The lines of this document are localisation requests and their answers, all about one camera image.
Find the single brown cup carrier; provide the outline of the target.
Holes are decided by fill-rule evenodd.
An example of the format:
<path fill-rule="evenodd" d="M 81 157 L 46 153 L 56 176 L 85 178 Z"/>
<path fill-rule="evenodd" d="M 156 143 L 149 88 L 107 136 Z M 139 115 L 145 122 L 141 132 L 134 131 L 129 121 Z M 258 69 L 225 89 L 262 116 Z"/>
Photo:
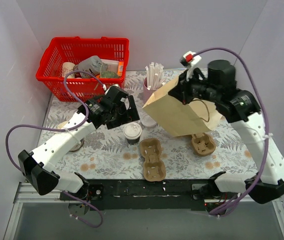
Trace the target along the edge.
<path fill-rule="evenodd" d="M 160 182 L 166 177 L 166 168 L 161 160 L 162 147 L 156 138 L 147 138 L 140 142 L 143 162 L 143 176 L 149 182 Z"/>

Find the pink straw holder cup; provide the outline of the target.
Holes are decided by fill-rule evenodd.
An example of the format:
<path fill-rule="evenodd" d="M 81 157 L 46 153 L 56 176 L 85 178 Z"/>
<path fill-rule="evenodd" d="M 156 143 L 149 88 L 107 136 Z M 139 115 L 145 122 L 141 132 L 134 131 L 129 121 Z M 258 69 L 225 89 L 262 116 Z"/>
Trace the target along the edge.
<path fill-rule="evenodd" d="M 155 89 L 148 89 L 146 84 L 147 84 L 147 79 L 145 78 L 143 80 L 143 103 L 144 104 L 147 102 L 147 100 L 153 94 L 153 92 L 155 92 L 156 90 L 160 88 L 160 87 L 156 87 Z"/>

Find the cream paper bag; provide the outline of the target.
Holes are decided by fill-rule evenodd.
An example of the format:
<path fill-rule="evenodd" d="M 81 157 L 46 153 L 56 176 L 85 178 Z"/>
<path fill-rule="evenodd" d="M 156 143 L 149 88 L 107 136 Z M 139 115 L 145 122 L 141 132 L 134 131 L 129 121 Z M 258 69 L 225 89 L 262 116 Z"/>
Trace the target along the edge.
<path fill-rule="evenodd" d="M 208 101 L 193 101 L 184 105 L 168 95 L 178 83 L 178 77 L 152 93 L 142 109 L 173 137 L 206 133 L 214 130 L 222 115 Z"/>

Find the black single paper cup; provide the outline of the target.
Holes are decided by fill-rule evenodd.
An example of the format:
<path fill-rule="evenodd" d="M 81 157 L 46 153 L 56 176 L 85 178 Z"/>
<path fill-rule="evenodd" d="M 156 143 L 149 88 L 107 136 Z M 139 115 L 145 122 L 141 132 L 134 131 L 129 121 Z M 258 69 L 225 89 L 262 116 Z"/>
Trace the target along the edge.
<path fill-rule="evenodd" d="M 128 142 L 129 145 L 136 145 L 139 143 L 140 137 L 135 139 L 126 138 L 126 141 Z"/>

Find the white plastic cup lid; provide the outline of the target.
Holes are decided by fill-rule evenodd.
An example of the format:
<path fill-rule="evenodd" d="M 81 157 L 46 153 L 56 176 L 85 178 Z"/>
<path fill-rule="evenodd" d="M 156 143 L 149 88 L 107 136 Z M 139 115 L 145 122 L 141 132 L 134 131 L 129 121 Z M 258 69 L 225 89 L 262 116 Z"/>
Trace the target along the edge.
<path fill-rule="evenodd" d="M 123 128 L 123 134 L 128 140 L 135 140 L 141 136 L 142 128 L 136 122 L 128 123 Z"/>

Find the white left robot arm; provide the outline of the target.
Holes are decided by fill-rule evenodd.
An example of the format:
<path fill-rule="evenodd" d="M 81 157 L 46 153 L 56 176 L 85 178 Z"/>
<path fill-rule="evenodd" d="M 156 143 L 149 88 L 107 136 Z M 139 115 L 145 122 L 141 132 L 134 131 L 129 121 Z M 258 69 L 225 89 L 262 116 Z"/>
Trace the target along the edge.
<path fill-rule="evenodd" d="M 101 125 L 110 130 L 139 119 L 134 97 L 113 85 L 105 94 L 82 103 L 66 125 L 49 140 L 31 152 L 20 152 L 21 172 L 41 196 L 59 190 L 83 200 L 89 194 L 89 182 L 77 172 L 58 172 L 55 169 L 57 163 Z"/>

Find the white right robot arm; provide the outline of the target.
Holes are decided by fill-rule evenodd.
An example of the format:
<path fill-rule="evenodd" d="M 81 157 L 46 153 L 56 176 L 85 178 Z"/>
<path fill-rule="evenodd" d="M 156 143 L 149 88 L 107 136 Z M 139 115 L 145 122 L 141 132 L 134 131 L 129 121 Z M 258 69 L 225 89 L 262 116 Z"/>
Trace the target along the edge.
<path fill-rule="evenodd" d="M 207 77 L 196 63 L 196 60 L 181 60 L 186 70 L 179 75 L 169 95 L 184 105 L 193 99 L 214 103 L 218 113 L 241 137 L 259 171 L 253 177 L 219 172 L 195 193 L 214 199 L 225 193 L 248 193 L 259 204 L 281 197 L 284 194 L 284 157 L 267 133 L 265 115 L 255 96 L 237 88 L 236 69 L 229 61 L 211 61 Z"/>

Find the brown cardboard cup carrier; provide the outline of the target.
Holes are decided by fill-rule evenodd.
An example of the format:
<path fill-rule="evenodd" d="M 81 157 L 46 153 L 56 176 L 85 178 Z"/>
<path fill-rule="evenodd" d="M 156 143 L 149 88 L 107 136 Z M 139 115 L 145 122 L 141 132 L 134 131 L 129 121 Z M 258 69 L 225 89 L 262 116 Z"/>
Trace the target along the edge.
<path fill-rule="evenodd" d="M 207 133 L 193 134 L 191 144 L 195 154 L 200 157 L 211 155 L 216 150 L 216 143 L 211 135 Z"/>

